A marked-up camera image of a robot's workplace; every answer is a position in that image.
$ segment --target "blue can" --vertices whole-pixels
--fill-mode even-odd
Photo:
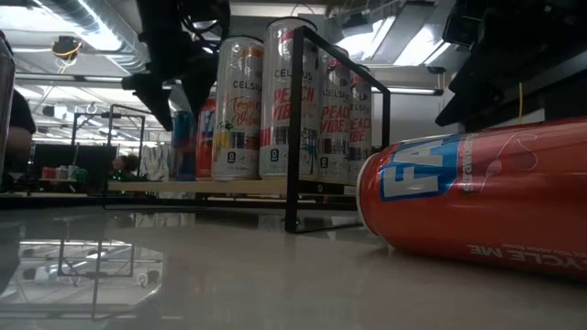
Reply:
[[[177,148],[174,158],[175,180],[180,182],[195,181],[195,148]]]
[[[172,146],[185,148],[195,146],[196,123],[191,111],[178,111],[173,119]]]

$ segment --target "shelf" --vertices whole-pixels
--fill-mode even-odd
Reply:
[[[77,182],[73,179],[39,179],[41,182]]]
[[[342,182],[299,181],[299,193],[354,195],[354,186]],[[167,193],[247,193],[287,194],[286,180],[247,181],[169,181],[108,183],[109,191],[116,192],[167,192]]]

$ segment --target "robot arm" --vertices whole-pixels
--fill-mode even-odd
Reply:
[[[147,44],[150,63],[148,72],[123,79],[122,87],[134,90],[171,131],[171,91],[162,85],[180,80],[197,117],[216,81],[217,51],[228,36],[230,6],[228,0],[137,0],[137,5],[143,27],[138,38]],[[212,30],[219,31],[220,42],[206,40],[205,33]]]

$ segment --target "white wall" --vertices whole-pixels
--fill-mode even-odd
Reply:
[[[460,126],[438,126],[434,121],[444,104],[452,97],[423,96],[423,95],[398,95],[391,97],[391,124],[390,143],[410,138],[422,138],[460,132]],[[372,108],[372,144],[380,146],[382,141],[382,95],[373,94]]]

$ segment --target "ceiling light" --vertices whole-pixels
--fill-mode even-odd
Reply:
[[[72,143],[70,138],[55,138],[55,137],[34,137],[33,141],[38,142],[64,142],[64,143]],[[76,138],[76,143],[94,143],[94,144],[105,144],[108,141],[105,138]],[[126,146],[126,147],[138,147],[140,145],[140,141],[126,141],[126,140],[115,140],[112,141],[113,146]],[[157,142],[154,141],[143,141],[143,146],[147,147],[156,147]]]
[[[389,16],[383,22],[381,28],[376,32],[373,42],[369,45],[367,50],[363,53],[362,60],[368,60],[375,54],[375,51],[382,45],[383,40],[387,37],[390,28],[392,28],[395,16]]]
[[[101,123],[99,123],[99,122],[97,122],[97,121],[95,121],[93,119],[88,119],[88,123],[90,123],[90,124],[92,124],[94,126],[98,126],[98,127],[102,126]]]
[[[434,95],[437,91],[433,89],[420,89],[420,88],[402,88],[402,87],[388,87],[389,90],[393,94],[417,94],[417,95]],[[372,87],[371,91],[374,93],[380,93],[380,91]]]
[[[108,135],[108,128],[100,128],[100,129],[98,129],[98,132]],[[110,133],[112,134],[113,137],[118,135],[118,132],[116,132],[115,129],[113,129]]]
[[[438,56],[442,55],[442,53],[445,52],[449,47],[450,47],[449,42],[443,42],[442,45],[440,45],[440,47],[438,47],[437,50],[435,52],[433,52],[432,55],[430,55],[430,57],[428,57],[424,61],[424,64],[430,65],[430,63],[432,63],[435,59],[437,59]]]
[[[424,26],[393,65],[420,65],[422,64],[442,43],[441,36],[435,36],[432,27]]]
[[[230,15],[243,17],[287,17],[292,15],[292,9],[295,4],[275,5],[269,3],[247,3],[247,2],[230,2]],[[327,12],[326,5],[299,5],[295,16],[300,14],[324,15]]]
[[[372,32],[346,37],[339,41],[337,46],[348,51],[349,57],[352,60],[368,60],[375,54],[379,46],[381,46],[385,36],[387,36],[390,28],[392,28],[394,21],[395,16],[380,19],[372,24]]]

